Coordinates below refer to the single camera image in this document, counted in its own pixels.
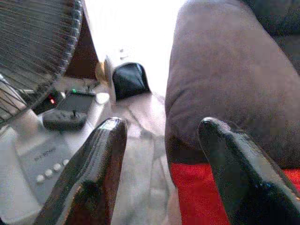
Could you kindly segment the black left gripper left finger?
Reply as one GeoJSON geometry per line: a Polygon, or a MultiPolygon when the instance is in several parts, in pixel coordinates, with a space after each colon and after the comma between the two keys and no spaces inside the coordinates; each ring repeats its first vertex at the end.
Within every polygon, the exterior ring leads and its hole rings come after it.
{"type": "Polygon", "coordinates": [[[127,144],[126,122],[108,118],[73,155],[35,219],[37,225],[109,225],[127,144]]]}

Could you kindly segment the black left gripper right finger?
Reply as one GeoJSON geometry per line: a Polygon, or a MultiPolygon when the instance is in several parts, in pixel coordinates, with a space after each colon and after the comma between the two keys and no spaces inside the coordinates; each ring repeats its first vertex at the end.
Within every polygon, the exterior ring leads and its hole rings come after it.
{"type": "Polygon", "coordinates": [[[230,224],[299,224],[298,190],[250,136],[206,117],[199,124],[198,139],[230,224]]]}

